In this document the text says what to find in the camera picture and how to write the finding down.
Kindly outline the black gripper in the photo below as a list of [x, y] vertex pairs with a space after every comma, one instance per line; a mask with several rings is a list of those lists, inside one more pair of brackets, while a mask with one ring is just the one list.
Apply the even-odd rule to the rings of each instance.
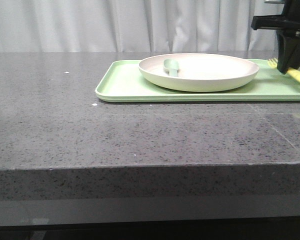
[[278, 43], [277, 69], [286, 74], [300, 67], [300, 0], [281, 0], [281, 14], [254, 16], [253, 30], [276, 30]]

